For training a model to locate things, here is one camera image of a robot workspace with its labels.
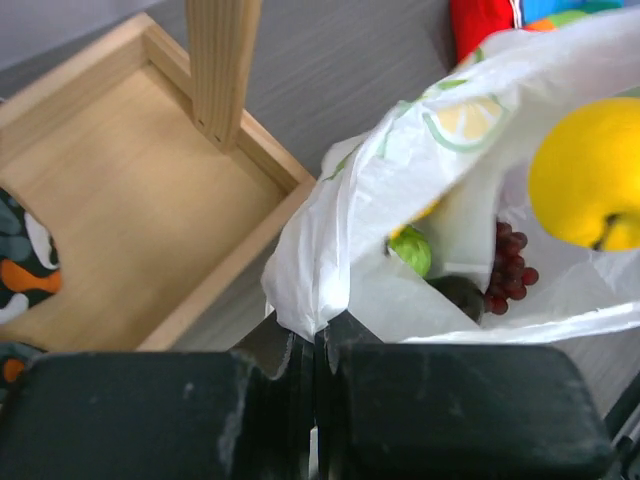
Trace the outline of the yellow fake lemon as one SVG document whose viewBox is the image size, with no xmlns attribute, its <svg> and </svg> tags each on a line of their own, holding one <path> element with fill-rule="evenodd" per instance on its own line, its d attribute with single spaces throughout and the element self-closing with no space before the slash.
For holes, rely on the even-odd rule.
<svg viewBox="0 0 640 480">
<path fill-rule="evenodd" d="M 528 193 L 552 237 L 594 251 L 637 249 L 639 100 L 598 100 L 565 116 L 533 157 Z"/>
</svg>

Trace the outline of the white plastic bag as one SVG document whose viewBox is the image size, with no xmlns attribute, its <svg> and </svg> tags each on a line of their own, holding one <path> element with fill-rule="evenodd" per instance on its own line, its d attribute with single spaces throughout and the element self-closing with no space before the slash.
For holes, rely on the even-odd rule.
<svg viewBox="0 0 640 480">
<path fill-rule="evenodd" d="M 278 323 L 311 339 L 349 313 L 387 342 L 547 343 L 639 324 L 639 247 L 594 251 L 558 240 L 531 208 L 531 162 L 572 111 L 639 100 L 639 11 L 608 10 L 547 33 L 480 44 L 418 99 L 335 144 L 287 222 L 262 285 Z M 528 237 L 539 273 L 523 300 L 476 324 L 427 283 L 468 278 L 485 293 L 496 222 Z M 407 225 L 426 237 L 420 277 L 389 247 Z"/>
</svg>

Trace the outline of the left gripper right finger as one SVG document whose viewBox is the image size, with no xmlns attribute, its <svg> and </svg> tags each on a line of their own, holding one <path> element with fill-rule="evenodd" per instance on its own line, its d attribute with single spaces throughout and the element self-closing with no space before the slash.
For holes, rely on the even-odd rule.
<svg viewBox="0 0 640 480">
<path fill-rule="evenodd" d="M 556 348 L 385 343 L 349 313 L 314 347 L 323 479 L 598 479 L 613 461 Z"/>
</svg>

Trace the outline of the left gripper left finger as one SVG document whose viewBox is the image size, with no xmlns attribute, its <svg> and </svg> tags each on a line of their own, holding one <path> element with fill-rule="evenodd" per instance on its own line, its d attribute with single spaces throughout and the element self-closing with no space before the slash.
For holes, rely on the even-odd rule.
<svg viewBox="0 0 640 480">
<path fill-rule="evenodd" d="M 5 479 L 304 479 L 313 347 L 263 321 L 224 352 L 36 357 L 1 408 Z"/>
</svg>

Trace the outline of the light green fake apple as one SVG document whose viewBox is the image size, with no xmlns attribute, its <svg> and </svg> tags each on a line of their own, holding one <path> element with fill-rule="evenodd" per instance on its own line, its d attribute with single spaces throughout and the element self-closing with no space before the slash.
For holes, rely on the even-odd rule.
<svg viewBox="0 0 640 480">
<path fill-rule="evenodd" d="M 388 247 L 420 277 L 426 277 L 431 269 L 431 247 L 424 234 L 407 225 L 391 234 Z"/>
</svg>

